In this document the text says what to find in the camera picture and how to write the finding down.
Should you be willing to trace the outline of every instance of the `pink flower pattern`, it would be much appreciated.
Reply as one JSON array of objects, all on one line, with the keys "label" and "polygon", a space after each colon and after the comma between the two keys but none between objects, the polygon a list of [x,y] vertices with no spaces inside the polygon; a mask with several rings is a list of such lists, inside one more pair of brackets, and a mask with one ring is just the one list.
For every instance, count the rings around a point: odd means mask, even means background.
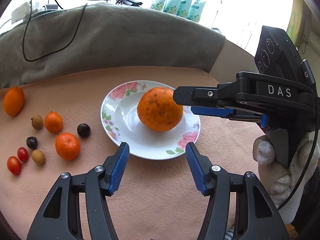
[{"label": "pink flower pattern", "polygon": [[196,128],[197,130],[199,130],[199,128],[200,128],[199,123],[198,123],[198,122],[197,122],[197,123],[195,123],[195,124],[193,125],[193,128]]},{"label": "pink flower pattern", "polygon": [[196,138],[198,136],[198,132],[199,131],[194,131],[194,132],[188,132],[188,133],[185,133],[183,136],[182,136],[182,139],[180,141],[178,141],[178,146],[185,150],[186,149],[186,145],[187,143],[189,142],[195,142],[196,141]]},{"label": "pink flower pattern", "polygon": [[122,99],[125,96],[125,93],[127,91],[126,85],[122,85],[116,89],[113,89],[111,93],[109,94],[109,97],[113,100],[116,101],[117,99]]},{"label": "pink flower pattern", "polygon": [[117,140],[118,136],[120,135],[120,133],[118,133],[117,131],[113,131],[112,129],[108,131],[108,133],[114,140]]},{"label": "pink flower pattern", "polygon": [[117,99],[122,99],[130,95],[131,93],[136,93],[138,90],[143,91],[145,88],[147,88],[146,84],[139,84],[136,81],[129,82],[113,89],[109,94],[109,98],[116,101]]},{"label": "pink flower pattern", "polygon": [[138,82],[130,82],[130,83],[127,83],[125,84],[127,89],[129,89],[131,92],[135,91],[138,89]]}]

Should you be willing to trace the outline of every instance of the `camera lens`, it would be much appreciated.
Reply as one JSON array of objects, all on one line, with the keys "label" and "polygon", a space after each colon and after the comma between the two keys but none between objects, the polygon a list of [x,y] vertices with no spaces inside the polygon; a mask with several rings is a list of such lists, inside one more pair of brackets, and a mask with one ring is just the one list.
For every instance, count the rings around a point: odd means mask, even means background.
[{"label": "camera lens", "polygon": [[258,69],[259,69],[259,72],[262,74],[263,73],[263,65],[260,61],[258,62]]},{"label": "camera lens", "polygon": [[267,39],[266,44],[268,51],[272,54],[275,51],[272,41],[270,39]]},{"label": "camera lens", "polygon": [[265,50],[261,52],[261,58],[264,65],[267,67],[269,65],[269,56]]}]

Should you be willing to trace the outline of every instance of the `gloved hand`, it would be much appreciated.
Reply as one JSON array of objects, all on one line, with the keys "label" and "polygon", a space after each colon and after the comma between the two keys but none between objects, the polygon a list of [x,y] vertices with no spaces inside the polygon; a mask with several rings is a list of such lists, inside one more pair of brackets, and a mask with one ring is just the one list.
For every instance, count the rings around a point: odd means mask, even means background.
[{"label": "gloved hand", "polygon": [[[253,159],[258,162],[260,181],[277,208],[290,195],[302,173],[313,143],[313,140],[309,140],[309,135],[310,133],[306,134],[299,143],[288,170],[275,160],[275,150],[271,143],[268,142],[267,136],[258,137],[253,144],[252,155]],[[318,159],[319,145],[317,144],[310,165],[298,190],[290,201],[279,210],[285,224],[290,224],[293,221],[300,205],[303,188],[312,177]]]}]

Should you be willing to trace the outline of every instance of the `white power adapter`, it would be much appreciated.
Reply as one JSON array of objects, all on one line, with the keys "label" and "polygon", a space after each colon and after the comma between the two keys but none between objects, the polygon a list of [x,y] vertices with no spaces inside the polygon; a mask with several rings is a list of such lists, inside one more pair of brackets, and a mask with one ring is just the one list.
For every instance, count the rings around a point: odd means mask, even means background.
[{"label": "white power adapter", "polygon": [[[33,2],[32,1],[32,8],[38,8],[39,7],[39,2]],[[11,13],[11,24],[14,24],[24,18],[27,18],[30,16],[30,6],[31,2],[27,1],[20,5],[18,8],[16,8],[14,11]]]}]

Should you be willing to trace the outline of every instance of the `dark cherry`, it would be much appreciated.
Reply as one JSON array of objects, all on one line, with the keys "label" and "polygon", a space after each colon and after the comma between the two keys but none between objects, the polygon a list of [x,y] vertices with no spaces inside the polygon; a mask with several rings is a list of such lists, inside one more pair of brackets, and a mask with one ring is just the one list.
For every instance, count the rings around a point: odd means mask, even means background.
[{"label": "dark cherry", "polygon": [[36,137],[28,137],[27,139],[27,146],[32,149],[32,150],[36,150],[38,147],[38,140]]},{"label": "dark cherry", "polygon": [[86,123],[81,123],[77,128],[78,135],[82,138],[87,138],[90,135],[90,126]]}]

